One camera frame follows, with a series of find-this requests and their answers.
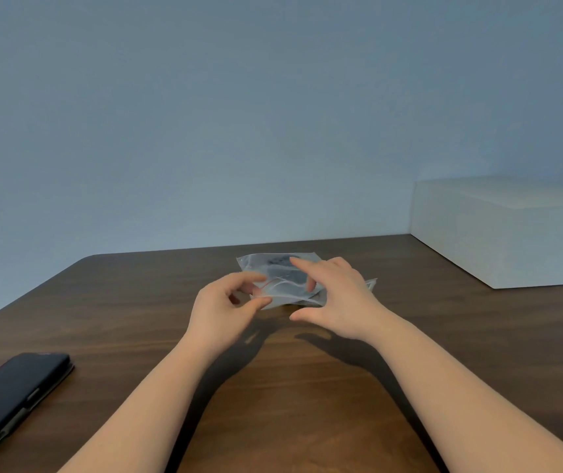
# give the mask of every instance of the plastic bag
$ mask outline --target plastic bag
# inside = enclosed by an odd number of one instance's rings
[[[308,292],[306,284],[308,275],[290,263],[290,257],[320,261],[314,252],[291,254],[249,254],[238,257],[237,261],[242,270],[254,270],[268,277],[265,282],[255,282],[262,289],[261,297],[272,297],[272,302],[264,307],[269,309],[279,305],[297,304],[307,306],[324,306],[327,302],[327,292],[321,284],[317,284],[312,292]],[[369,290],[373,290],[377,279],[366,281]]]

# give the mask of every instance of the person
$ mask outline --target person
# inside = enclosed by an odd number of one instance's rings
[[[290,318],[378,350],[451,472],[563,472],[560,439],[381,305],[347,261],[292,263],[308,274],[309,291],[316,282],[327,289],[327,303]],[[254,282],[265,279],[240,272],[202,288],[181,341],[60,472],[163,472],[205,370],[270,303],[256,296],[261,292]],[[238,291],[255,295],[238,305]]]

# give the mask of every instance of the smartphone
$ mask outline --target smartphone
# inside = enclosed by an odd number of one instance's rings
[[[0,441],[73,370],[65,353],[22,353],[0,366]]]

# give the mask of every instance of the wooden table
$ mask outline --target wooden table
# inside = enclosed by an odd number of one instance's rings
[[[342,255],[379,278],[380,301],[563,439],[563,286],[494,291],[403,235],[73,264],[0,310],[0,365],[19,352],[52,350],[69,352],[77,365],[0,445],[0,472],[62,466],[174,347],[198,290],[237,270],[235,257],[311,251]],[[262,312],[209,369],[167,470],[444,470],[376,352],[291,325],[291,310]]]

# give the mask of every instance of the bare forearm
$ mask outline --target bare forearm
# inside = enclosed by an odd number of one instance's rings
[[[61,472],[163,472],[210,361],[209,355],[184,338]]]
[[[563,442],[415,326],[381,312],[380,352],[450,471],[560,472]]]

